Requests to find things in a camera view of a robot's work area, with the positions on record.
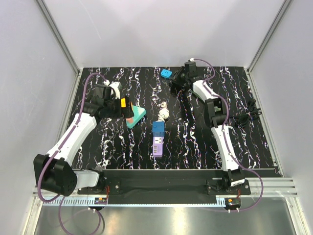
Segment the salmon pink small adapter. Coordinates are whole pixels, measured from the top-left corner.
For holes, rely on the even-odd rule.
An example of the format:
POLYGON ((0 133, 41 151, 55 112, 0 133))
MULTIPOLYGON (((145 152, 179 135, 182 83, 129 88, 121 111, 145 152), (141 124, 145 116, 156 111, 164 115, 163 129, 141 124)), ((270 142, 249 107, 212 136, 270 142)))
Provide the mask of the salmon pink small adapter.
POLYGON ((134 122, 134 118, 133 117, 132 118, 127 118, 126 121, 128 123, 132 124, 134 122))

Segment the blue cube plug adapter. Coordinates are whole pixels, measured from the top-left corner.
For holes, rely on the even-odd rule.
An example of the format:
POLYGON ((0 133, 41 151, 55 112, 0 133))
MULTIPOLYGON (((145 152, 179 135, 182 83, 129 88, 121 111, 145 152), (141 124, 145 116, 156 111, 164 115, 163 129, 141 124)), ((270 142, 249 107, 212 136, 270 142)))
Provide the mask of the blue cube plug adapter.
POLYGON ((164 137, 165 123, 163 121, 154 121, 152 125, 152 133, 154 137, 164 137))

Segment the light blue small adapter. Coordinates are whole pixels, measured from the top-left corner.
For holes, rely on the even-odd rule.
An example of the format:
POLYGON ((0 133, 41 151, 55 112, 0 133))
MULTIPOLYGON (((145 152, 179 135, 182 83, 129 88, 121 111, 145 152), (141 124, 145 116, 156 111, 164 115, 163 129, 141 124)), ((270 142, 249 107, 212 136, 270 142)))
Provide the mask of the light blue small adapter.
POLYGON ((160 76, 163 77, 163 78, 165 78, 165 79, 170 79, 171 76, 172 76, 172 73, 173 73, 173 72, 170 71, 170 70, 163 69, 163 70, 161 71, 161 73, 160 73, 160 76))

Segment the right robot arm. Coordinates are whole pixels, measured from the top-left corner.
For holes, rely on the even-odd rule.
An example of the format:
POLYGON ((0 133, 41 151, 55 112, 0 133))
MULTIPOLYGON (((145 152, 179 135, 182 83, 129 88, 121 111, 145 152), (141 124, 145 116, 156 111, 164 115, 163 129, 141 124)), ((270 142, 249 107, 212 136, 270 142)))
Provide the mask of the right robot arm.
POLYGON ((207 79, 199 75, 197 61, 202 59, 191 58, 181 66, 171 78, 171 83, 182 90, 189 90, 204 103, 204 122, 210 128, 216 140, 222 160, 222 188, 224 192, 233 194, 244 184, 245 177, 235 155, 229 134, 229 107, 226 100, 209 87, 207 79))

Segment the yellow cube socket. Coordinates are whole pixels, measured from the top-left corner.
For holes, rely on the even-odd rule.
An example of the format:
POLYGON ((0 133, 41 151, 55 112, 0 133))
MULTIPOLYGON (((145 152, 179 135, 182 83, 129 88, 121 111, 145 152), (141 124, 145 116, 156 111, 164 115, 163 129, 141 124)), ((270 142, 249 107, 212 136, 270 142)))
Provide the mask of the yellow cube socket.
POLYGON ((125 98, 121 99, 121 107, 126 108, 126 99, 125 98))

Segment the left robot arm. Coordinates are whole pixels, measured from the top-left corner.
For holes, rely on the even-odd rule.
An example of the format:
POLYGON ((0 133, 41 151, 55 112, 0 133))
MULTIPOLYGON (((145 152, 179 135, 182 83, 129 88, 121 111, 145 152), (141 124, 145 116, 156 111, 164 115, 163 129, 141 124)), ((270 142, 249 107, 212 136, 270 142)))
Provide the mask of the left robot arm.
POLYGON ((105 181, 97 170, 74 170, 73 160, 88 135, 103 119, 133 118, 133 105, 128 96, 121 97, 120 82, 97 84, 90 96, 83 96, 81 109, 63 136, 45 154, 38 154, 34 161, 37 192, 45 201, 42 190, 69 196, 74 190, 89 187, 100 194, 105 181))

